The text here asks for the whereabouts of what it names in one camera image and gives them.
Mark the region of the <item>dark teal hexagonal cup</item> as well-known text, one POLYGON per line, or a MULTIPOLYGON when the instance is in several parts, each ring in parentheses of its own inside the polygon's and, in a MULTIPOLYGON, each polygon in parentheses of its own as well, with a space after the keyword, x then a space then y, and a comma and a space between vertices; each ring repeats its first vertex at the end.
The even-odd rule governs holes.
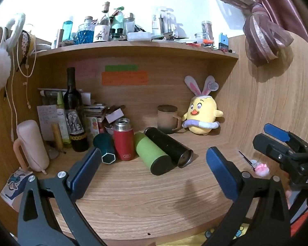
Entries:
POLYGON ((93 146, 101 151, 102 163, 112 164, 116 161, 113 137, 108 133, 100 133, 93 139, 93 146))

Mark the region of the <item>pink paw toy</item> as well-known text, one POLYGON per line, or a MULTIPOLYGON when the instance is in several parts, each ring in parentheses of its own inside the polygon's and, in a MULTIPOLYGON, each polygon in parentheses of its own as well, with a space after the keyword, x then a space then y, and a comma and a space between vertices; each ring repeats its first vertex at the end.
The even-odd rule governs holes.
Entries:
POLYGON ((260 163, 255 167, 255 174, 259 177, 266 177, 270 173, 270 169, 267 164, 260 163))

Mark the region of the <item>black pen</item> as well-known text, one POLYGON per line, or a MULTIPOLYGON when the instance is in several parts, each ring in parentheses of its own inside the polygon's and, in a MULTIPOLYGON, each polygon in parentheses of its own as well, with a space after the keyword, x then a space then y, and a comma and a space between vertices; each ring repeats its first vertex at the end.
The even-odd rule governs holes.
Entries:
POLYGON ((248 163, 248 165, 252 168, 252 170, 255 171, 255 167, 253 166, 252 162, 242 152, 239 151, 239 153, 244 158, 244 160, 248 163))

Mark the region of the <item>blue white small box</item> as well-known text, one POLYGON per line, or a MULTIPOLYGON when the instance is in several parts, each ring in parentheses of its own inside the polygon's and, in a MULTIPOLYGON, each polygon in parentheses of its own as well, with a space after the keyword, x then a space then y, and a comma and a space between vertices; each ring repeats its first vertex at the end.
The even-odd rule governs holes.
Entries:
POLYGON ((20 204, 23 197, 23 191, 28 178, 33 175, 32 172, 25 172, 21 168, 16 170, 8 178, 4 188, 0 192, 3 201, 12 207, 16 212, 19 212, 20 204))

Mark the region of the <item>yellow chick bunny plush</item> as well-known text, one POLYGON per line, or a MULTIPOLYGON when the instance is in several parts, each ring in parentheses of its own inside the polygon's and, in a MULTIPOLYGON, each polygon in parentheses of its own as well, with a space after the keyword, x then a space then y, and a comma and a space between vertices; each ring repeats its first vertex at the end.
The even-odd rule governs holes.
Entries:
POLYGON ((208 76, 202 91, 192 76, 186 76, 184 82, 195 96, 191 99, 188 110, 182 117, 182 128, 203 136, 213 129, 218 129, 220 123, 216 119, 223 117, 224 113, 218 110, 215 100, 210 95, 211 92, 219 89, 215 78, 208 76))

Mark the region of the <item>wooden cylinder stick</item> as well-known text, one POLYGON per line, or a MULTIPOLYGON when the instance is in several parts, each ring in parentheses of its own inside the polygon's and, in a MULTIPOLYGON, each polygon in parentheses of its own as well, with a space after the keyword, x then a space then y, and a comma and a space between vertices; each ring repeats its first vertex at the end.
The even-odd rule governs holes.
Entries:
POLYGON ((63 140, 62 140, 62 136, 60 134, 60 129, 59 129, 58 123, 52 123, 51 129, 52 129, 52 133, 53 133, 53 136, 54 136, 56 148, 57 148, 58 151, 61 152, 63 150, 64 146, 63 146, 63 140))

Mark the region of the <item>black steel thermos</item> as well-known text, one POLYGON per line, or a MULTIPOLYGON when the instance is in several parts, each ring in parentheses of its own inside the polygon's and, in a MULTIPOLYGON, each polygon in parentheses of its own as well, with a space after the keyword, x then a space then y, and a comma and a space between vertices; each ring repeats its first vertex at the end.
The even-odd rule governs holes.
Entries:
POLYGON ((194 151, 173 137, 155 127, 146 128, 144 134, 171 158, 175 167, 184 168, 191 163, 194 151))

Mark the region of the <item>dark wine bottle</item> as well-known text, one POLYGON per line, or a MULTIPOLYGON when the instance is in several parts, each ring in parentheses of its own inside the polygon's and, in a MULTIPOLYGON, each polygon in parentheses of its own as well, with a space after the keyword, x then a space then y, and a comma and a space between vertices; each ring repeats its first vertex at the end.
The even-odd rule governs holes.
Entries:
POLYGON ((82 121, 82 97, 76 88, 76 69, 67 68, 67 91, 63 96, 65 118, 71 145, 76 152, 85 152, 89 148, 87 134, 82 121))

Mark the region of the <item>blue small box on shelf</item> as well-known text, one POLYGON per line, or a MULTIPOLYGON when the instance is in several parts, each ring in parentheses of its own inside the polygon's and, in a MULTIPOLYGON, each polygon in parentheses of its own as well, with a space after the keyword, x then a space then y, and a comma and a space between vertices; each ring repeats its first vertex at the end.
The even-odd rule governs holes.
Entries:
POLYGON ((224 35, 223 33, 219 34, 218 49, 221 51, 229 51, 229 39, 227 35, 224 35))

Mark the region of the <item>brown ceramic mug with lid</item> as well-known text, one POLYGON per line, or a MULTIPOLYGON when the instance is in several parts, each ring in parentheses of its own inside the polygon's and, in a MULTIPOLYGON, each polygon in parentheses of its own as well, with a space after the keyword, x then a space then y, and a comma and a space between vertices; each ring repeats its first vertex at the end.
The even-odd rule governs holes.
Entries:
POLYGON ((157 128, 165 134, 173 134, 181 128, 182 120, 178 108, 163 104, 157 107, 157 128))

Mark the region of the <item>white paper note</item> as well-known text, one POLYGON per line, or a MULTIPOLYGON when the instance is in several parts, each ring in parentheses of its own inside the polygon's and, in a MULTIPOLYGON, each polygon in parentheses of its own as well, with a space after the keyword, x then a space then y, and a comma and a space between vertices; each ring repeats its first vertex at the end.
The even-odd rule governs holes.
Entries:
POLYGON ((52 131, 52 123, 57 122, 57 107, 56 105, 37 106, 40 131, 45 141, 54 141, 54 134, 52 131))

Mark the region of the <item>white green tube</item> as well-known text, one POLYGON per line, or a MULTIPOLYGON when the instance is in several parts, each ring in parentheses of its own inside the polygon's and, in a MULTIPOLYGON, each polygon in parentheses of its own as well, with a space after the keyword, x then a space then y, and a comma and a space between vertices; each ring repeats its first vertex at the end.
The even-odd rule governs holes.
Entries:
POLYGON ((60 134, 62 136, 63 143, 71 144, 68 129, 67 129, 62 92, 58 92, 58 95, 57 95, 56 113, 58 117, 58 125, 59 125, 60 134))

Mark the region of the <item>green thermos black base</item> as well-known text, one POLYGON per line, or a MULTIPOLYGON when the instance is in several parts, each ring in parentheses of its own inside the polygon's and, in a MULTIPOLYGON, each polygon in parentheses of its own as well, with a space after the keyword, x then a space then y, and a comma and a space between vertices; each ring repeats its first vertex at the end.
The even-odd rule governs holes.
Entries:
POLYGON ((171 157, 143 133, 134 134, 134 147, 153 175, 163 175, 174 169, 171 157))

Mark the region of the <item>pink curtain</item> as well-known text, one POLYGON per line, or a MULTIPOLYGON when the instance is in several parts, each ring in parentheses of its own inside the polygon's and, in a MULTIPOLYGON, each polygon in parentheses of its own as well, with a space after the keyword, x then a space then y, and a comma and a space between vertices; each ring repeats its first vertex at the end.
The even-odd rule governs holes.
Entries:
POLYGON ((308 30, 294 0, 220 0, 240 9, 245 17, 246 55, 257 67, 290 46, 292 33, 308 43, 308 30))

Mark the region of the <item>red thermos steel cap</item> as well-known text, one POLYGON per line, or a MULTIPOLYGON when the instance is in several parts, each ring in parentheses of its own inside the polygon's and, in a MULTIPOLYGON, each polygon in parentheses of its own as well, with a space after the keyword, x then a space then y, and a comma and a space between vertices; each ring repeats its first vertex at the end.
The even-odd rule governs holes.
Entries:
POLYGON ((114 146, 118 158, 122 161, 131 161, 134 158, 134 132, 128 118, 119 118, 113 127, 114 146))

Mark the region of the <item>clear glass cups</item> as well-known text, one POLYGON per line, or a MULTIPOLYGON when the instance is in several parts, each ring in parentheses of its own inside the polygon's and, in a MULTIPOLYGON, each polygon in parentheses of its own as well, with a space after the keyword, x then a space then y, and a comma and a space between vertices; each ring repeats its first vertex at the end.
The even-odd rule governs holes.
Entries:
POLYGON ((155 14, 152 16, 152 34, 164 35, 165 33, 178 37, 174 10, 167 7, 157 7, 155 14))

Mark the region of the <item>orange sticky note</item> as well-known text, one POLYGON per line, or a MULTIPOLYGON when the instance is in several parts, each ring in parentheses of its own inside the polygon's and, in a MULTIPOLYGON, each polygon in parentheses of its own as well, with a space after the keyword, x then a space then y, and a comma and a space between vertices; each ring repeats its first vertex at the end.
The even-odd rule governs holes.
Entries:
POLYGON ((102 85, 148 85, 147 71, 102 72, 102 85))

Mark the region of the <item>wooden shelf board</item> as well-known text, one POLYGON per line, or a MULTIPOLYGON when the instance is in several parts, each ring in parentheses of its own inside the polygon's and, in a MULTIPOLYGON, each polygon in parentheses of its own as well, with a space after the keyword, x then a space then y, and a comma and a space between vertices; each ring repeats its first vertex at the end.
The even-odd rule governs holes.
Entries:
POLYGON ((40 51, 35 57, 95 58, 95 57, 191 57, 199 59, 238 59, 235 53, 191 46, 178 42, 99 42, 65 46, 40 51))

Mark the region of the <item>pink sticky note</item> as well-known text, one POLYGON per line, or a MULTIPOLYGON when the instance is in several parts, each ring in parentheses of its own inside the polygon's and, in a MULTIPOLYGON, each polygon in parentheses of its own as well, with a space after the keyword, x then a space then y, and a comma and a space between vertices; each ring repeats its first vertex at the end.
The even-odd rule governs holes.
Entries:
POLYGON ((67 66, 75 68, 76 79, 95 78, 97 74, 97 61, 95 59, 69 62, 67 66))

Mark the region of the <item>white flat box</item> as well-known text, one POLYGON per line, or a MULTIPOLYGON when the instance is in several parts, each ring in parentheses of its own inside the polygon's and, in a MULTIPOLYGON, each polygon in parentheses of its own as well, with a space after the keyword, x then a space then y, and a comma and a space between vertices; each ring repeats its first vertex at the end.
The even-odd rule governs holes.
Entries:
POLYGON ((127 34, 127 40, 133 41, 151 41, 152 34, 150 32, 130 32, 127 34))

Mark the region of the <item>white fluffy earmuffs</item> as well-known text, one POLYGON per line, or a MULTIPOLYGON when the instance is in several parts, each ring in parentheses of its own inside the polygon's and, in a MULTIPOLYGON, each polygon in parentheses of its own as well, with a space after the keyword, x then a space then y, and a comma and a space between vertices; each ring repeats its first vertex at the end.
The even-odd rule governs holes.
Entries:
POLYGON ((10 76, 11 58, 10 52, 19 41, 25 23, 25 14, 19 13, 11 19, 5 27, 2 27, 0 41, 0 91, 6 86, 10 76))

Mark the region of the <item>green sticky note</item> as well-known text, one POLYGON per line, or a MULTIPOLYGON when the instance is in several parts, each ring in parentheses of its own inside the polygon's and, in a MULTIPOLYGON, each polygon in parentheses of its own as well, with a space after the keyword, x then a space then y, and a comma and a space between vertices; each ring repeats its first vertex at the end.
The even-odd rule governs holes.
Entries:
POLYGON ((123 72, 123 71, 137 71, 138 65, 135 64, 116 64, 116 65, 106 65, 106 72, 123 72))

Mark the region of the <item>white printed mug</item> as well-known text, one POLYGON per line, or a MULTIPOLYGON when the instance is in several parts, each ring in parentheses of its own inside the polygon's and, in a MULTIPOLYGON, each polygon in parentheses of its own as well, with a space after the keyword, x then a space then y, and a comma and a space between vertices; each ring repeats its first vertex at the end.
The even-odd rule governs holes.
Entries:
POLYGON ((96 25, 94 28, 93 42, 108 42, 109 41, 110 26, 96 25))

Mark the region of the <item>blue patterned glass jar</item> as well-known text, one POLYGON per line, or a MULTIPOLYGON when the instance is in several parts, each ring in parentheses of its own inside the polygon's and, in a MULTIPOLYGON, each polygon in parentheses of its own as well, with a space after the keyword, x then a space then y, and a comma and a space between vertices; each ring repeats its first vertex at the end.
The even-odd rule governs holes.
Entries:
POLYGON ((78 27, 77 43, 86 44, 92 43, 94 38, 94 24, 93 17, 87 16, 84 22, 78 27))

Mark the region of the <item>clear corked glass bottle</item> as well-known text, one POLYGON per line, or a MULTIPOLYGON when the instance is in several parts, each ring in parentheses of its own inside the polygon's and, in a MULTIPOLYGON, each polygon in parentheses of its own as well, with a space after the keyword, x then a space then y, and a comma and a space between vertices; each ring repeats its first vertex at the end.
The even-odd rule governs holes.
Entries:
POLYGON ((110 26, 110 17, 109 17, 109 6, 110 2, 105 2, 103 5, 102 16, 99 19, 99 24, 104 26, 110 26))

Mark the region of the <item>light blue bottle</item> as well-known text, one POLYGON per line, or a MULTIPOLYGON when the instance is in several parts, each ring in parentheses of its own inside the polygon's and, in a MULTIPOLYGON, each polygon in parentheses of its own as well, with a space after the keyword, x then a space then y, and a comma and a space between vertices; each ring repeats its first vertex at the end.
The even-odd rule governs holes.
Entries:
POLYGON ((70 35, 72 33, 73 21, 67 20, 63 22, 63 37, 62 41, 70 40, 70 35))

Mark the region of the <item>pink handled bottle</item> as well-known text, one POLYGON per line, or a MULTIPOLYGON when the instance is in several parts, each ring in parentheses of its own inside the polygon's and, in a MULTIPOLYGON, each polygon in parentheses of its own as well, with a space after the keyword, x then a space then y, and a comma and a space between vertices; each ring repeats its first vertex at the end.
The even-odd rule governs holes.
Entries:
POLYGON ((23 171, 29 168, 46 173, 49 157, 45 149, 38 124, 34 120, 23 121, 16 127, 18 138, 13 143, 13 151, 23 171))

